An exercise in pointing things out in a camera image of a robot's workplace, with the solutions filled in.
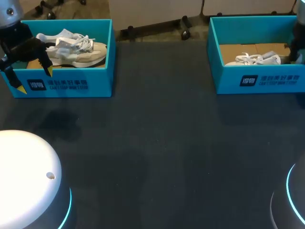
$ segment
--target cardboard box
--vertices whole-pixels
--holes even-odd
[[[107,44],[105,65],[94,68],[55,67],[53,77],[45,74],[38,61],[16,63],[14,71],[27,94],[13,88],[2,76],[15,98],[110,97],[115,63],[115,36],[112,20],[23,21],[33,34],[56,35],[63,29],[86,34],[96,42]]]
[[[296,16],[211,18],[207,52],[216,92],[305,92],[304,64],[225,66],[242,51],[288,55],[290,51],[283,44],[293,39],[295,22]]]

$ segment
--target shoe sole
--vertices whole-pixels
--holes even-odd
[[[55,58],[50,58],[50,60],[53,63],[53,66],[60,66],[60,65],[72,65],[76,68],[88,68],[91,67],[93,65],[96,65],[99,62],[102,62],[105,59],[106,56],[97,59],[95,61],[92,62],[86,62],[86,63],[81,63],[81,62],[72,62],[72,61],[68,61],[68,60],[61,60],[61,59],[55,59]]]

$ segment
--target shoelace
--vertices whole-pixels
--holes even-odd
[[[93,48],[93,40],[95,39],[89,39],[88,35],[83,36],[79,33],[75,33],[76,35],[79,35],[80,38],[76,40],[74,44],[71,45],[71,47],[75,47],[77,45],[80,46],[80,48],[77,51],[87,51],[91,50]]]
[[[262,56],[259,54],[249,56],[248,53],[246,52],[243,53],[244,55],[236,57],[235,59],[236,62],[241,62],[244,63],[245,65],[250,65],[263,60]]]

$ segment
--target sneaker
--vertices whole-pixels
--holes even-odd
[[[93,42],[88,36],[77,34],[78,39],[59,37],[55,46],[47,48],[47,54],[53,66],[72,65],[77,68],[91,67],[103,61],[107,54],[107,46]]]
[[[251,55],[244,52],[244,55],[237,56],[235,62],[227,63],[229,65],[278,65],[281,64],[281,58],[275,52],[271,51],[264,55]]]
[[[70,39],[79,39],[81,38],[82,35],[78,34],[78,33],[72,33],[66,29],[63,29],[59,34],[55,35],[55,36],[47,36],[44,35],[42,33],[38,33],[36,38],[38,38],[39,40],[41,40],[42,42],[48,44],[48,43],[56,43],[56,40],[58,38],[64,37],[64,38],[70,38]]]

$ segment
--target logo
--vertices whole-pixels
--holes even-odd
[[[249,86],[254,86],[257,80],[257,75],[244,75],[242,77],[242,80],[240,81],[241,87],[249,87]]]
[[[44,85],[43,80],[28,80],[28,84],[32,91],[45,91],[46,86]]]

